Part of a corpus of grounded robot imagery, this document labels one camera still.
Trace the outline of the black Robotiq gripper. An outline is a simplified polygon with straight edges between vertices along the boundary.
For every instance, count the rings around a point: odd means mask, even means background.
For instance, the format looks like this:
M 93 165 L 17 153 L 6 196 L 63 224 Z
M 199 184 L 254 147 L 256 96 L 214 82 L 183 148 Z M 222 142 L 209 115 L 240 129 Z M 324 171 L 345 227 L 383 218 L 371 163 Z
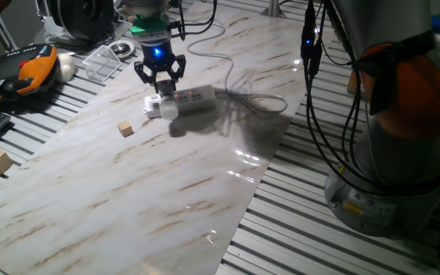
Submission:
M 184 55 L 175 57 L 169 40 L 161 41 L 153 46 L 143 44 L 142 53 L 144 60 L 143 62 L 134 62 L 134 71 L 144 84 L 154 87 L 156 93 L 158 93 L 158 73 L 167 73 L 176 83 L 179 79 L 183 78 L 186 68 L 186 57 Z

